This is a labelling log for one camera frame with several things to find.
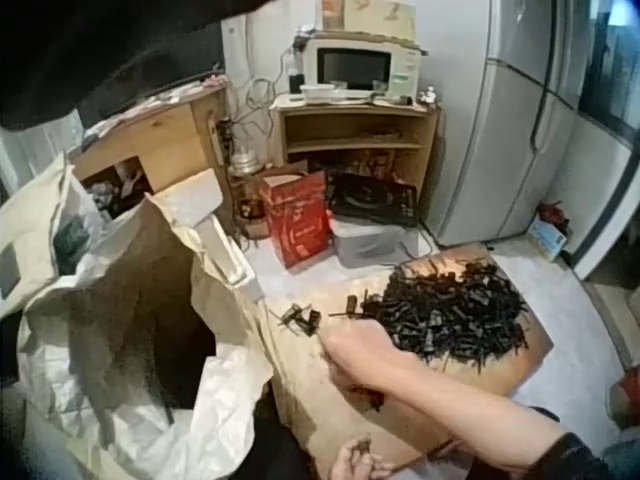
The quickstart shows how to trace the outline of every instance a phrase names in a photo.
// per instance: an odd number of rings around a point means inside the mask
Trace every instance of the small box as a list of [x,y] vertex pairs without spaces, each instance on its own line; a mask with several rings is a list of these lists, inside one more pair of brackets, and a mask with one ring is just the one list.
[[537,213],[533,222],[529,225],[527,237],[550,262],[556,259],[562,251],[562,247],[567,243],[566,235],[553,224],[542,220]]
[[276,254],[286,268],[329,245],[325,187],[323,172],[263,178],[260,196]]

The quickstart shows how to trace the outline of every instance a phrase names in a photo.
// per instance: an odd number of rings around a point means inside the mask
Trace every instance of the refrigerator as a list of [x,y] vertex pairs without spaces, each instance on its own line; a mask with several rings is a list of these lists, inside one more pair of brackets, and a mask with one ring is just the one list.
[[446,158],[423,220],[444,246],[524,232],[566,150],[589,49],[588,0],[492,0],[484,72],[461,165]]

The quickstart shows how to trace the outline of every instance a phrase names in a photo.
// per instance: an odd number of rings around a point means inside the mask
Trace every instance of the wooden board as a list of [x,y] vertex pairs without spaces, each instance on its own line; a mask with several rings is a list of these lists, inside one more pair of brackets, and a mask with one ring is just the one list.
[[[464,262],[483,259],[494,263],[481,246],[471,245],[429,257],[440,272],[461,273]],[[413,270],[433,272],[426,258],[411,262]],[[328,377],[328,367],[322,358],[317,337],[295,335],[279,325],[276,315],[282,315],[292,302],[300,306],[313,305],[322,313],[322,322],[349,321],[329,317],[345,310],[346,296],[384,292],[390,270],[363,279],[323,285],[316,290],[285,299],[268,300],[260,318],[260,332],[270,355],[275,375],[274,392],[281,420],[289,426],[298,441],[314,457],[320,474],[326,476],[340,446],[355,436],[369,434],[372,450],[394,464],[406,465],[425,453],[441,447],[448,434],[435,422],[414,410],[387,399],[380,412],[373,410],[367,398],[335,387]],[[482,374],[471,364],[454,360],[446,363],[445,373],[470,385],[499,395],[506,395],[520,385],[540,365],[552,348],[552,343],[533,312],[521,314],[529,349],[507,354],[500,361],[488,361]],[[442,370],[444,359],[431,362]]]

